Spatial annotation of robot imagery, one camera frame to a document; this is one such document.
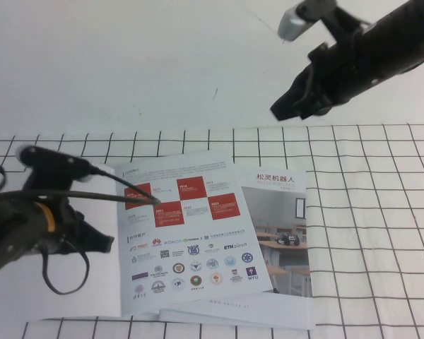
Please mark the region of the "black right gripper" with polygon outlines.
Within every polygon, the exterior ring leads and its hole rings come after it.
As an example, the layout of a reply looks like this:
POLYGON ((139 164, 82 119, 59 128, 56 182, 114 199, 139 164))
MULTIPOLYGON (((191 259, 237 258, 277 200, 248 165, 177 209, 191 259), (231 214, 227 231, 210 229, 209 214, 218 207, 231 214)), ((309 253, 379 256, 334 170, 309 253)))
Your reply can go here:
POLYGON ((296 117, 305 120, 327 114, 332 105, 346 104, 368 84, 362 70, 367 55, 362 33, 354 33, 331 47, 319 45, 308 54, 310 65, 272 104, 271 113, 278 121, 296 117))

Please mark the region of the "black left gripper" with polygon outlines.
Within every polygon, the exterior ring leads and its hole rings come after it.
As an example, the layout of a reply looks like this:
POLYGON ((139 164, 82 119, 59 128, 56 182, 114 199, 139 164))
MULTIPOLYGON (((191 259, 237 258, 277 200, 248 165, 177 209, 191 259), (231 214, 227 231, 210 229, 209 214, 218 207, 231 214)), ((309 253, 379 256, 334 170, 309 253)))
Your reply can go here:
POLYGON ((53 254, 82 252, 110 253, 114 237, 101 233, 85 221, 68 198, 56 198, 52 204, 55 219, 53 254))

